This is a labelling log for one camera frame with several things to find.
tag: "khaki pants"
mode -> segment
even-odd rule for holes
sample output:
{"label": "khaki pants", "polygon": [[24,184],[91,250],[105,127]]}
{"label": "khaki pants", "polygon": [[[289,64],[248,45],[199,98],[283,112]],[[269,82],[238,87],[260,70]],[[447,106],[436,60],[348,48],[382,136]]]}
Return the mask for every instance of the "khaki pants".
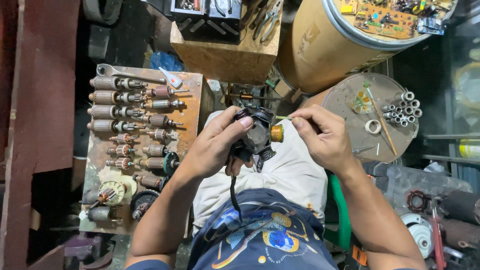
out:
{"label": "khaki pants", "polygon": [[[210,114],[207,123],[221,112]],[[274,189],[290,202],[312,211],[324,223],[327,191],[325,170],[313,162],[291,121],[282,120],[279,124],[283,124],[285,136],[283,143],[272,143],[276,155],[264,163],[261,173],[256,171],[255,166],[242,166],[235,192],[251,188]],[[202,181],[193,200],[193,235],[218,207],[230,199],[230,183],[231,178],[225,174],[225,167]]]}

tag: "person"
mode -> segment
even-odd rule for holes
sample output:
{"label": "person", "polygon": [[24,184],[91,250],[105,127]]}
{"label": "person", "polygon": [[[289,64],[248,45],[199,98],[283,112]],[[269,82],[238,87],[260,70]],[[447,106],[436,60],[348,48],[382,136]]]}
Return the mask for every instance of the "person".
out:
{"label": "person", "polygon": [[[322,238],[323,168],[340,181],[370,269],[426,269],[407,227],[353,155],[341,117],[317,105],[292,113],[291,122],[280,122],[284,142],[272,144],[277,154],[258,173],[252,161],[233,159],[224,166],[230,146],[253,125],[250,117],[234,122],[238,110],[229,107],[209,117],[139,222],[127,270],[173,269],[192,205],[196,229],[188,269],[337,270]],[[238,175],[241,220],[228,192],[231,174]]]}

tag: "green plastic stool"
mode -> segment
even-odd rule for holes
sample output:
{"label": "green plastic stool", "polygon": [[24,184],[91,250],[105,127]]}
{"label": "green plastic stool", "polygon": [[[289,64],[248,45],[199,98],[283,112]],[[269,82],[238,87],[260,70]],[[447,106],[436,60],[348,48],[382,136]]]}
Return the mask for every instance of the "green plastic stool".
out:
{"label": "green plastic stool", "polygon": [[338,230],[332,231],[325,228],[324,238],[334,245],[337,245],[348,251],[350,250],[350,236],[352,233],[352,228],[350,226],[350,219],[348,218],[347,202],[343,197],[338,178],[332,173],[327,173],[327,176],[327,197],[332,196],[338,207]]}

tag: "navy t-shirt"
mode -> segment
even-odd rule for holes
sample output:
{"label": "navy t-shirt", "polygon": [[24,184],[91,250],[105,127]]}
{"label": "navy t-shirt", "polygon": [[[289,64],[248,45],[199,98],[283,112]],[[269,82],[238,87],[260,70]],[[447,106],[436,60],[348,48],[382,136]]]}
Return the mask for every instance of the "navy t-shirt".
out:
{"label": "navy t-shirt", "polygon": [[[237,194],[242,221],[231,200],[207,220],[192,241],[187,269],[338,270],[323,243],[323,226],[308,210],[279,192],[248,189]],[[170,270],[160,260],[127,270]]]}

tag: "graphic print on shirt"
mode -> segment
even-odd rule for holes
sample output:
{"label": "graphic print on shirt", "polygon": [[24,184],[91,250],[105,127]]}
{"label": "graphic print on shirt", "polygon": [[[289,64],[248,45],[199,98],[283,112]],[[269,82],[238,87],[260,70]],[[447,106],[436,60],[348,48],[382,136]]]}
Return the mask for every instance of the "graphic print on shirt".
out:
{"label": "graphic print on shirt", "polygon": [[[246,214],[242,212],[241,222],[238,212],[233,207],[228,208],[215,222],[213,235],[207,237],[208,234],[211,235],[211,231],[204,235],[204,240],[210,242],[228,234],[218,246],[217,260],[212,263],[213,269],[222,268],[235,260],[247,248],[248,243],[259,234],[265,243],[264,254],[252,257],[252,260],[258,260],[259,263],[267,261],[281,263],[287,257],[303,256],[308,252],[318,253],[305,243],[311,239],[307,235],[303,222],[294,216],[296,214],[294,209],[282,203],[267,205],[246,202],[242,204],[257,205],[260,209]],[[263,206],[270,206],[270,209],[261,209]],[[272,210],[272,206],[277,207],[278,210]],[[312,235],[316,241],[321,241],[315,233]],[[285,254],[273,256],[271,248],[282,250]]]}

